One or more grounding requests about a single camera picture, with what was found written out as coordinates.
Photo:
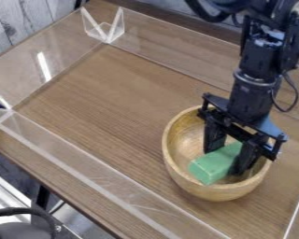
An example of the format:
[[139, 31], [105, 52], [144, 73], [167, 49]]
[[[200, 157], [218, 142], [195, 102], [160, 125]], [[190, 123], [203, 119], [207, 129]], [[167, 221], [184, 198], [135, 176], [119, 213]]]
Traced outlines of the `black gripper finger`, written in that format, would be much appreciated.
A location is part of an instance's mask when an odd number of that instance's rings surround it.
[[220, 126], [207, 120], [204, 125], [203, 150], [210, 153], [224, 146], [227, 135]]
[[250, 139], [242, 144], [238, 155], [234, 158], [230, 174], [241, 176], [254, 165], [262, 156], [262, 145], [267, 142], [266, 138]]

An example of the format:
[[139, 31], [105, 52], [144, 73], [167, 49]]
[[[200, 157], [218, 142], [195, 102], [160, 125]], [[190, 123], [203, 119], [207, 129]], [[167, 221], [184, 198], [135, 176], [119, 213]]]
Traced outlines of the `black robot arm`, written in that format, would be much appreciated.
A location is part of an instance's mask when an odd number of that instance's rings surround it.
[[206, 122], [203, 150], [216, 151], [229, 137], [242, 143], [230, 166], [230, 173], [241, 175], [262, 157], [275, 160], [289, 140], [271, 122], [270, 113], [279, 108], [275, 96], [299, 61], [299, 0], [207, 0], [218, 10], [215, 15], [199, 0], [184, 2], [212, 23], [233, 19], [239, 13], [245, 15], [231, 96], [206, 93], [198, 110]]

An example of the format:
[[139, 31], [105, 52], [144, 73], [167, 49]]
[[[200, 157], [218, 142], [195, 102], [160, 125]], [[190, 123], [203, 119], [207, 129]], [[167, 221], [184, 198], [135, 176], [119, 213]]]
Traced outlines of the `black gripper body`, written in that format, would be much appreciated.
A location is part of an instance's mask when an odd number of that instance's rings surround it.
[[204, 123], [207, 120], [215, 122], [226, 135], [242, 144], [250, 139], [266, 138], [261, 157], [271, 161], [277, 159], [282, 144], [287, 141], [287, 135], [270, 119], [281, 83], [281, 76], [253, 77], [237, 70], [230, 98], [204, 93], [203, 104], [196, 113]]

